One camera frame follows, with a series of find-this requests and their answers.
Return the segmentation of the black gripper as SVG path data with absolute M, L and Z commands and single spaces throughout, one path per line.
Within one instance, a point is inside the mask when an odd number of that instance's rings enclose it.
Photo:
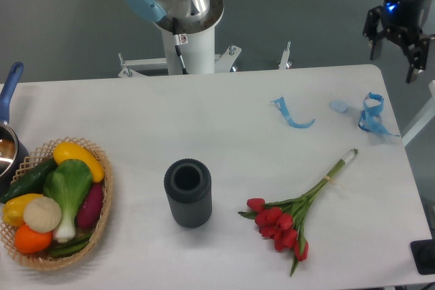
M 423 32 L 432 0 L 384 0 L 370 9 L 363 36 L 370 44 L 370 60 L 381 57 L 383 40 L 399 46 L 408 59 L 406 83 L 414 82 L 427 63 L 432 37 Z

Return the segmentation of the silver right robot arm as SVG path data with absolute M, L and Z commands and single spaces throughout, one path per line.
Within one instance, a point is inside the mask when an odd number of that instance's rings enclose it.
M 409 64 L 406 83 L 414 82 L 426 70 L 434 34 L 423 32 L 432 0 L 383 0 L 366 16 L 363 36 L 371 46 L 370 59 L 377 55 L 376 46 L 384 39 L 397 45 Z

